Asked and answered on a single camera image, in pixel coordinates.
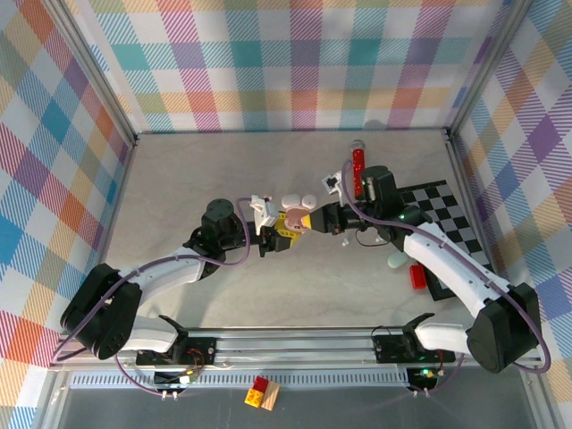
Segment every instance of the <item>checkerboard mat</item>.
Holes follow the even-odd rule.
[[[476,262],[492,270],[488,257],[446,181],[403,188],[400,193],[406,204],[418,206],[427,212],[451,241]]]

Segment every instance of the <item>metal bar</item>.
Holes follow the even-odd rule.
[[[104,73],[99,68],[96,57],[89,49],[88,43],[81,34],[67,5],[63,0],[44,0],[44,6],[52,16],[57,28],[62,32],[65,41],[70,46],[82,70],[86,73],[89,82],[93,85],[105,110],[118,126],[122,137],[134,146],[137,140],[137,132],[132,127]]]
[[[469,115],[473,112],[479,97],[483,94],[491,76],[501,63],[502,57],[507,52],[510,42],[517,33],[520,24],[526,17],[534,0],[516,0],[507,13],[504,22],[500,25],[500,33],[494,39],[488,53],[477,72],[475,81],[469,88],[463,103],[461,104],[453,123],[450,126],[451,133],[460,132]]]
[[[323,328],[323,329],[276,329],[276,330],[192,330],[189,335],[212,336],[218,339],[214,371],[252,370],[252,369],[351,369],[351,368],[396,368],[418,367],[424,364],[377,364],[370,328]],[[390,335],[379,331],[376,335]],[[72,341],[63,351],[68,353],[80,347]],[[120,360],[126,367],[133,367],[135,352],[122,352]],[[520,363],[538,365],[540,359],[536,350],[527,353]],[[466,357],[464,365],[477,366]],[[66,370],[109,370],[114,369],[113,362],[100,361],[90,353],[84,352],[65,362],[54,364],[51,369]],[[154,369],[154,366],[138,366],[139,369]],[[182,366],[160,366],[164,371],[185,369]]]
[[[49,391],[45,400],[39,402],[42,406],[40,407],[41,412],[38,413],[39,417],[34,419],[33,427],[35,428],[59,427],[62,419],[63,407],[69,392],[70,375],[67,372],[51,373],[48,380],[51,380]]]
[[[107,228],[103,233],[103,243],[101,247],[101,254],[99,255],[98,262],[104,262],[107,259],[107,252],[109,251],[109,246],[111,245],[111,239],[114,235],[115,225],[117,224],[117,218],[119,217],[119,211],[122,206],[123,197],[125,196],[125,190],[127,189],[127,183],[129,181],[129,176],[135,162],[135,153],[137,152],[138,145],[135,144],[130,148],[129,154],[127,154],[127,163],[125,165],[125,172],[123,173],[122,183],[119,186],[119,191],[117,193],[117,199],[115,200],[113,212],[111,214],[111,219]]]

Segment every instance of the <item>floor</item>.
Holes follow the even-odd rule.
[[[320,180],[340,170],[353,139],[365,141],[366,163],[387,165],[398,187],[445,179],[461,200],[437,130],[146,135],[106,262],[124,268],[174,251],[214,198],[270,194],[279,202],[313,193],[318,205],[333,201]],[[455,299],[435,303],[427,291],[414,292],[408,265],[387,266],[391,247],[341,242],[309,232],[295,248],[265,259],[253,248],[246,264],[181,285],[139,313],[168,315],[187,327],[371,326],[404,324],[427,311],[466,313]]]

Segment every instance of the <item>plaid wallpaper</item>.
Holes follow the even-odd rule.
[[[510,3],[68,0],[154,132],[442,127]]]
[[[40,0],[0,0],[0,428],[27,428],[128,144]]]
[[[572,427],[572,1],[536,0],[461,132],[494,258],[534,285]]]

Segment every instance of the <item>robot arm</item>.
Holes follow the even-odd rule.
[[[506,292],[540,327],[538,297],[530,286],[523,283],[515,287],[490,273],[449,240],[419,207],[406,206],[397,192],[392,173],[386,167],[365,169],[362,180],[366,201],[356,203],[360,211],[370,218],[414,226],[416,232],[372,224],[352,208],[337,203],[314,211],[304,219],[305,225],[334,235],[348,228],[364,231],[374,227],[384,240],[390,241],[399,251],[414,258],[447,284],[475,319],[471,326],[464,326],[447,315],[418,317],[404,327],[404,335],[413,354],[435,349],[470,353],[485,369],[498,373],[536,347],[538,340],[526,321],[489,284],[494,282]],[[438,237],[441,243],[430,240],[423,232]],[[463,257],[464,264],[460,264],[451,251]]]
[[[374,219],[416,226],[420,232],[427,231],[439,236],[441,245],[419,232],[369,223],[350,206],[341,203],[316,209],[303,219],[303,224],[309,229],[333,235],[347,229],[364,231],[374,227],[383,239],[444,281],[475,319],[472,326],[464,326],[445,314],[419,316],[403,327],[403,339],[411,355],[420,356],[427,350],[435,349],[470,353],[481,366],[498,373],[538,344],[517,310],[475,275],[475,268],[485,274],[483,277],[506,291],[536,326],[540,326],[538,298],[532,288],[526,284],[514,287],[487,272],[450,242],[426,213],[416,206],[405,206],[397,192],[393,175],[386,167],[367,168],[362,178],[366,198],[357,203],[359,210]],[[152,266],[125,282],[114,293],[113,299],[85,325],[77,339],[100,359],[129,349],[152,350],[167,361],[180,361],[190,347],[187,333],[168,317],[141,317],[137,316],[137,310],[143,302],[159,293],[183,283],[200,281],[214,273],[218,265],[192,257],[209,257],[222,262],[226,251],[246,245],[246,234],[252,244],[258,245],[261,257],[269,251],[290,248],[294,241],[292,233],[281,234],[280,228],[271,226],[273,221],[267,219],[268,215],[277,215],[271,206],[265,207],[268,201],[261,198],[254,200],[254,197],[253,201],[257,213],[255,221],[247,223],[247,231],[244,231],[234,214],[231,202],[224,199],[212,201],[201,218],[201,226],[181,248],[171,254],[174,260]],[[460,252],[467,263],[460,264],[451,255],[451,249]],[[112,284],[124,278],[127,272],[118,272],[106,264],[96,266],[63,313],[62,327],[68,331],[75,329]]]

